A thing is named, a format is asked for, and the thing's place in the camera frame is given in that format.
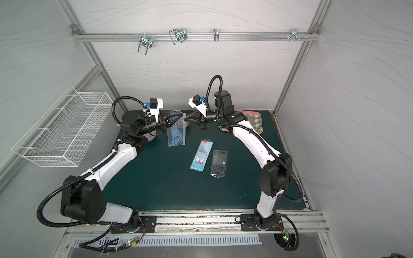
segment aluminum frame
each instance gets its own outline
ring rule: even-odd
[[[299,232],[316,232],[326,234],[330,232],[324,216],[320,211],[308,209],[278,210],[287,215],[297,227]],[[228,210],[182,210],[182,211],[142,211],[141,214],[157,216],[154,233],[145,235],[188,235],[188,234],[251,234],[241,231],[241,225],[235,222],[240,214],[253,214],[253,209],[228,209]],[[282,218],[284,228],[294,231],[291,224]],[[67,228],[53,257],[65,258],[68,256],[76,237],[97,237],[107,230],[107,225],[79,225]],[[256,231],[255,234],[274,234],[277,231]],[[139,234],[111,234],[107,236],[129,236]]]
[[[330,4],[331,0],[321,0],[320,3],[318,4],[316,13],[314,14],[313,20],[310,23],[309,30],[308,32],[312,32],[314,30],[318,31],[320,28],[321,21],[323,20],[323,17],[325,15],[325,12],[327,11],[328,5]],[[300,50],[298,51],[297,57],[295,59],[295,62],[291,68],[290,74],[288,75],[287,80],[285,81],[284,87],[282,88],[280,97],[278,98],[277,104],[274,108],[274,114],[277,115],[278,112],[281,109],[282,103],[284,102],[285,97],[287,96],[288,91],[290,90],[290,87],[292,83],[294,82],[295,76],[297,76],[298,70],[300,69],[300,66],[302,65],[304,58],[311,46],[312,41],[307,41],[303,42],[303,44],[300,47]]]
[[[140,41],[144,33],[80,33],[72,35],[75,41],[79,42],[103,42],[103,41]],[[187,32],[188,38],[185,42],[190,41],[215,41],[213,31],[210,33],[191,33]],[[145,36],[151,38],[154,42],[171,41],[169,33],[145,33]],[[285,32],[249,32],[249,33],[219,33],[219,41],[289,41],[291,33]],[[296,41],[314,41],[318,40],[320,34],[311,32],[298,32]]]
[[[66,16],[67,20],[69,21],[70,24],[75,24],[77,28],[79,29],[79,32],[82,33],[84,32],[84,28],[82,24],[80,23],[79,18],[76,16],[75,11],[73,10],[73,7],[70,5],[68,0],[56,0],[57,3],[60,5],[64,15]],[[97,55],[97,52],[95,48],[93,47],[92,43],[90,42],[82,42],[82,45],[84,46],[86,52],[89,54],[90,59],[93,61],[93,63],[101,68],[102,71],[102,77],[103,80],[105,81],[106,85],[108,86],[110,92],[113,94],[115,98],[120,97],[120,94],[118,90],[116,89],[112,79],[109,77],[109,74],[107,70],[105,69],[102,61],[100,60],[99,56]],[[119,106],[121,107],[122,112],[127,112],[128,108],[124,104],[123,100],[120,100]]]

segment wire basket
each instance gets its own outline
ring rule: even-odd
[[[111,106],[106,92],[77,92],[71,86],[12,151],[41,167],[77,167]]]

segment metal hook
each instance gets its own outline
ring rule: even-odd
[[[213,30],[213,32],[214,32],[214,41],[215,41],[215,42],[219,41],[219,31],[218,31],[218,29],[215,28],[215,29]]]
[[[172,29],[169,31],[169,36],[171,37],[172,43],[176,45],[176,42],[179,40],[179,42],[184,42],[187,38],[188,35],[186,35],[186,31],[183,28],[178,28],[178,29]]]
[[[144,46],[146,48],[145,50],[145,55],[146,55],[148,53],[148,49],[152,47],[152,43],[153,41],[150,37],[147,37],[147,36],[141,37],[139,41],[139,45],[138,45],[138,52],[140,50],[140,47]]]

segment dark green mat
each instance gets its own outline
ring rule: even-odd
[[[270,113],[260,113],[262,137],[284,153]],[[210,176],[212,150],[203,172],[189,169],[203,139],[214,143],[212,150],[228,151],[224,178]],[[116,174],[103,194],[108,202],[140,211],[255,208],[261,194],[257,184],[260,171],[254,156],[234,135],[221,132],[216,123],[209,123],[207,130],[190,124],[186,128],[186,145],[168,147],[166,134],[158,134],[142,154]],[[291,184],[285,194],[297,198],[295,184]],[[286,199],[279,205],[289,209],[305,207],[304,202]]]

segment blue ruler package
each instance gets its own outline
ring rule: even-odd
[[[190,168],[201,172],[204,171],[205,163],[207,162],[211,149],[212,142],[209,139],[202,140]]]

